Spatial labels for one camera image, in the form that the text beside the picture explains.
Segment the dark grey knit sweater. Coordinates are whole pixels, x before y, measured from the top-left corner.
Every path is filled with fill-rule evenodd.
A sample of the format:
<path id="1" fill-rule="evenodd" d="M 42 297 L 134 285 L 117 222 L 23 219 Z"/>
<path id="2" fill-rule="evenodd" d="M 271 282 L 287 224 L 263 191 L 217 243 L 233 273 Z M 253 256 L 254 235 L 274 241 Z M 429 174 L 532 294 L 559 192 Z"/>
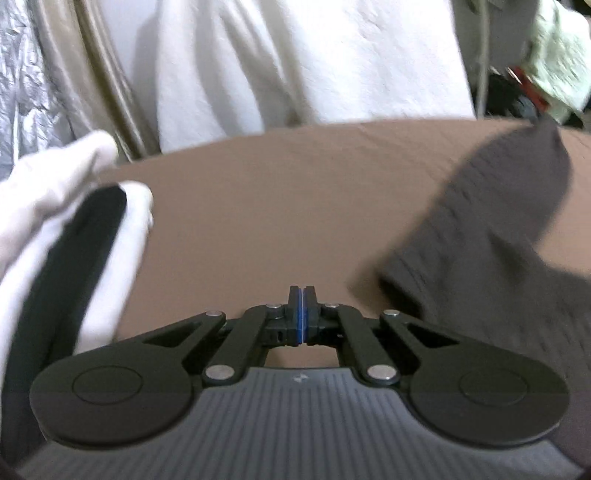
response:
<path id="1" fill-rule="evenodd" d="M 429 135 L 386 148 L 380 186 L 406 207 L 435 195 L 400 241 L 356 274 L 370 305 L 542 361 L 567 382 L 557 446 L 590 462 L 590 279 L 546 263 L 537 246 L 570 189 L 572 163 L 548 117 L 467 157 Z"/>

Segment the black folded garment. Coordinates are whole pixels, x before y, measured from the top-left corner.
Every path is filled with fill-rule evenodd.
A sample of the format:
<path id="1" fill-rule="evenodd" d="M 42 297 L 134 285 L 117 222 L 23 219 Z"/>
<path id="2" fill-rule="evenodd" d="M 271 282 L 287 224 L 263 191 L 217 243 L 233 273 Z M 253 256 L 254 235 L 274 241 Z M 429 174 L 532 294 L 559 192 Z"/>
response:
<path id="1" fill-rule="evenodd" d="M 90 193 L 50 249 L 17 317 L 1 392 L 1 458 L 15 466 L 44 443 L 29 403 L 37 375 L 73 354 L 127 206 L 117 185 Z"/>

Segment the brown bed sheet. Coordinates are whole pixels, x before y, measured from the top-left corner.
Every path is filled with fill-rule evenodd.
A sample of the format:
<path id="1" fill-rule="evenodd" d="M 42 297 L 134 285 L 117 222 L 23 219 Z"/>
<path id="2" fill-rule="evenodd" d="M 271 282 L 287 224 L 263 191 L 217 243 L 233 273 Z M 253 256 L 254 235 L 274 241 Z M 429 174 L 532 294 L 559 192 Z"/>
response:
<path id="1" fill-rule="evenodd" d="M 422 309 L 379 273 L 478 149 L 514 120 L 384 121 L 221 141 L 104 174 L 153 195 L 154 224 L 123 310 L 126 339 L 205 310 L 238 317 L 290 286 L 377 317 Z"/>

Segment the crumpled silver foil curtain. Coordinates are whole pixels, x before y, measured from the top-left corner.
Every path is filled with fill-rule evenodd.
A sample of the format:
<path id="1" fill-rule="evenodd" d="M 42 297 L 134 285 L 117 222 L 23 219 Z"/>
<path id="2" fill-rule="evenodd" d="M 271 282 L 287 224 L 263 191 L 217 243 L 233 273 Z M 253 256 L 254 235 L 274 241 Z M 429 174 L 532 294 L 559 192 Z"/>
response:
<path id="1" fill-rule="evenodd" d="M 73 141 L 45 65 L 29 1 L 1 3 L 1 178 L 19 158 Z"/>

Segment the white cloth draped chair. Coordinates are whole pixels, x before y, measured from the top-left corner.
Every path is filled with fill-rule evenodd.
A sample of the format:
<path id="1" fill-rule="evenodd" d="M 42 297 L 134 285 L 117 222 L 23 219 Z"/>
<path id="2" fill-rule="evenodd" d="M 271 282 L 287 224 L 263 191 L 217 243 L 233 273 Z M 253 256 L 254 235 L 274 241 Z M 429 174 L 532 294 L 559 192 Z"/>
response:
<path id="1" fill-rule="evenodd" d="M 276 128 L 474 117 L 448 1 L 105 1 L 164 152 Z"/>

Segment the pale green hanging garment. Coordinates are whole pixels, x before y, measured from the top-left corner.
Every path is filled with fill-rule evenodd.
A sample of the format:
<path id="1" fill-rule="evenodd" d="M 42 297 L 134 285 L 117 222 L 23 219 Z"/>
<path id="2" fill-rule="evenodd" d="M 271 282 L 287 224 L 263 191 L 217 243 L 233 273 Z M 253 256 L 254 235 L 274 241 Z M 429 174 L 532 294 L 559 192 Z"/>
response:
<path id="1" fill-rule="evenodd" d="M 557 122 L 581 115 L 590 98 L 588 20 L 558 1 L 539 2 L 523 68 Z"/>

